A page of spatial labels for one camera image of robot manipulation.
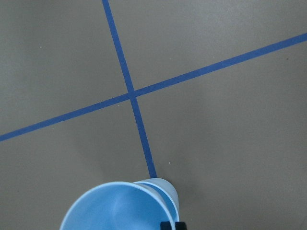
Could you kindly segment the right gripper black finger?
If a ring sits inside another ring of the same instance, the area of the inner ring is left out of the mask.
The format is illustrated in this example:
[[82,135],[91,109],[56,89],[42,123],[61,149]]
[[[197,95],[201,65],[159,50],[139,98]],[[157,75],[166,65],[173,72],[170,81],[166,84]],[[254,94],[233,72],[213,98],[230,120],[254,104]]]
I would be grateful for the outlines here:
[[160,223],[160,230],[187,230],[187,225],[185,222],[164,221]]

